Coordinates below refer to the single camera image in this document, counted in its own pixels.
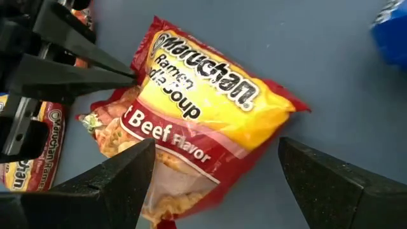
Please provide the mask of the blue Maruchan ramen pack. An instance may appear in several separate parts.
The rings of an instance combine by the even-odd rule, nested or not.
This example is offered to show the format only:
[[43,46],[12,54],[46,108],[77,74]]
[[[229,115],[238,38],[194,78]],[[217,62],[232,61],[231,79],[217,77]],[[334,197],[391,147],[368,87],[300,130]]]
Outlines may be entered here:
[[407,71],[407,0],[387,0],[370,31],[384,61]]

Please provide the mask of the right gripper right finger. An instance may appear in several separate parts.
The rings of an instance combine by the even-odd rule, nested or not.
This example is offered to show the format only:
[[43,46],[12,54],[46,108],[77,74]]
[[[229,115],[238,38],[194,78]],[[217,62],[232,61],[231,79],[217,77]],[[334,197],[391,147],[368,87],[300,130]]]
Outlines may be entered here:
[[407,229],[407,184],[288,137],[278,155],[310,229]]

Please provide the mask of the orange Maruchan chicken ramen pack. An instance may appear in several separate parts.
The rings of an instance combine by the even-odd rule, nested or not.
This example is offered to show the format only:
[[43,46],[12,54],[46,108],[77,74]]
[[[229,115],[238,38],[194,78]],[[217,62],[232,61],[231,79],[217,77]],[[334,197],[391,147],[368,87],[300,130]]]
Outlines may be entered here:
[[[79,19],[83,24],[85,24],[91,31],[93,30],[92,16],[90,8],[85,8],[84,10],[71,10],[71,13]],[[76,67],[87,68],[88,63],[82,59],[77,58],[75,62]]]

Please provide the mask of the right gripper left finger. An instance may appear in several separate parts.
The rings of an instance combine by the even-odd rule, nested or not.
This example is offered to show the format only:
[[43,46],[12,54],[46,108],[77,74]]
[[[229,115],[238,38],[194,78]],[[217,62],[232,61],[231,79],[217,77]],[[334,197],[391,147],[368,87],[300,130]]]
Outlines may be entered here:
[[0,192],[0,229],[135,229],[155,165],[145,139],[44,192]]

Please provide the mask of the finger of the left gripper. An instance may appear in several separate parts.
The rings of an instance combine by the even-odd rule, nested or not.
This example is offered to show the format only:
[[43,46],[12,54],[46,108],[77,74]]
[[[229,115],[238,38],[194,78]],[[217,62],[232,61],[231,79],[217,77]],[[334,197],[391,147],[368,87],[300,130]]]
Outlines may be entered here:
[[97,67],[128,77],[134,74],[128,66],[90,41],[87,35],[93,32],[56,1],[43,1],[33,31],[45,41],[59,45]]
[[28,54],[5,58],[5,91],[41,101],[69,104],[81,95],[135,83],[132,74],[75,67]]

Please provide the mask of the red Maruchan beef ramen pack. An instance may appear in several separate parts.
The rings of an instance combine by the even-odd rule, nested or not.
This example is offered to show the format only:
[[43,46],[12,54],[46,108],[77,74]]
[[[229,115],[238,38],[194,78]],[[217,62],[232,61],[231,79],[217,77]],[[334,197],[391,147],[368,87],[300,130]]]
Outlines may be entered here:
[[177,219],[220,203],[291,114],[307,110],[283,86],[158,17],[131,68],[138,85],[115,90],[78,120],[107,157],[155,140],[141,210],[151,229],[177,229]]
[[11,191],[46,191],[52,187],[66,131],[66,108],[44,102],[35,118],[49,130],[41,156],[32,160],[0,163],[0,182]]

